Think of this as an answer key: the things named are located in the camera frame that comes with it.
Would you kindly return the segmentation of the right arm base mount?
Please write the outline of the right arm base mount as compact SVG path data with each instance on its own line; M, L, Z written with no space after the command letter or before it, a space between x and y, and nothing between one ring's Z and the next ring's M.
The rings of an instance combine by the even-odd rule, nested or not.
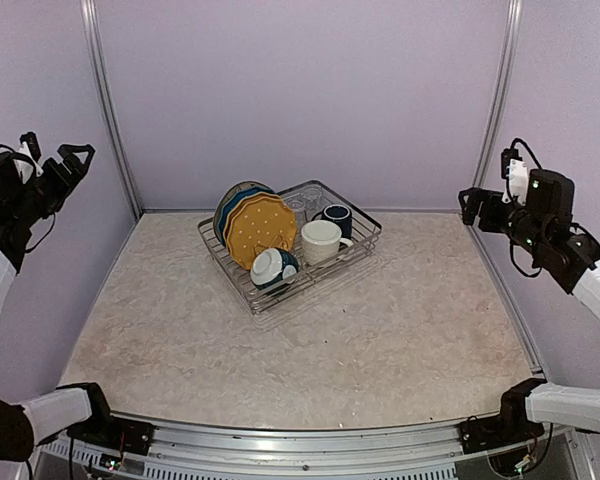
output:
M528 420L505 421L499 415L478 418L469 417L458 425L458 434L464 454L487 450L534 440L544 435L541 423Z

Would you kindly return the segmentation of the blue dotted plate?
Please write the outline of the blue dotted plate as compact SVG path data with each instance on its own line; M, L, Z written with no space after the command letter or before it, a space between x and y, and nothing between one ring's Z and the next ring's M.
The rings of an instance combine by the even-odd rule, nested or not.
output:
M258 190L257 188L250 188L250 189L248 189L248 190L243 190L243 191L240 191L240 192L246 192L247 194L249 194L249 193L254 193L254 192L258 192L258 191L259 191L259 190ZM231 208L231 207L232 207L232 206L235 204L235 202L236 202L236 201L239 199L239 196L238 196L238 194L239 194L240 192L238 192L238 193L237 193L237 194L236 194L236 195L235 195L235 196L234 196L234 197L233 197L233 198L232 198L232 199L231 199L231 200L230 200L230 201L229 201L229 202L228 202L228 203L227 203L227 204L224 206L224 208L222 209L222 217L221 217L220 224L219 224L219 226L220 226L222 229L224 229L224 224L225 224L225 221L226 221L226 216L227 216L227 214L229 213L229 209L230 209L230 208Z

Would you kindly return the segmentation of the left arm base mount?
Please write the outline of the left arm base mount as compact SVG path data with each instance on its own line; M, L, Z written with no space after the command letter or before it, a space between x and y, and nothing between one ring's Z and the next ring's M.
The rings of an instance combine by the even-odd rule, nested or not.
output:
M67 435L121 454L147 456L154 431L150 423L113 416L98 432L88 432L84 426L74 425L68 428Z

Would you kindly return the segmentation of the yellow dotted plate front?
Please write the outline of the yellow dotted plate front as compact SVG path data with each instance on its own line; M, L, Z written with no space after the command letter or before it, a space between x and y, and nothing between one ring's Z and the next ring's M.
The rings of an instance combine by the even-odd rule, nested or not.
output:
M279 195L247 200L237 209L226 240L232 260L250 270L257 255L268 248L290 252L297 235L293 211Z

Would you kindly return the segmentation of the yellow dotted plate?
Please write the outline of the yellow dotted plate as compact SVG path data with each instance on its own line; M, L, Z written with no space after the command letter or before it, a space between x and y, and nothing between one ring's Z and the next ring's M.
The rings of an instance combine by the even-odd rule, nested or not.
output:
M272 191L267 191L267 190L259 190L258 192L249 193L249 194L247 194L246 192L240 192L238 194L239 199L229 209L229 213L226 216L226 221L225 221L225 224L224 224L224 229L222 231L222 233L223 233L223 244L226 244L226 240L228 238L228 234L229 234L229 231L230 231L231 223L232 223L233 219L236 216L237 209L239 207L243 206L247 200L259 198L262 195L275 195L275 193L272 192Z
M226 240L232 260L250 270L257 255L268 248L290 252L297 235L293 211L279 195L247 200L237 209Z

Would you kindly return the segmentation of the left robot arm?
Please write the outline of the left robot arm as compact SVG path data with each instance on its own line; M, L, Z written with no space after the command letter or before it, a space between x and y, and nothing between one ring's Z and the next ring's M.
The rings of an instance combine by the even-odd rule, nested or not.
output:
M58 153L58 160L43 160L31 132L21 136L18 149L0 144L0 319L7 293L36 247L30 241L33 226L55 219L88 173L95 150L62 144ZM19 404L0 399L0 461L27 463L39 445L70 427L101 445L119 436L119 421L98 384L58 387Z

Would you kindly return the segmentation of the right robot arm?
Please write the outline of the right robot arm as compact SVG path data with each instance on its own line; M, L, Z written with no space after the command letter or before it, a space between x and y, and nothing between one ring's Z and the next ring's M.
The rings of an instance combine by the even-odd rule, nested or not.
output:
M526 200L503 202L501 193L472 187L459 194L462 221L488 233L501 233L511 246L532 257L562 290L574 296L600 321L600 243L572 220L575 186L551 170L534 169L527 177ZM501 396L497 415L465 421L470 440L503 444L539 437L546 423L600 434L600 389L561 386L531 378Z

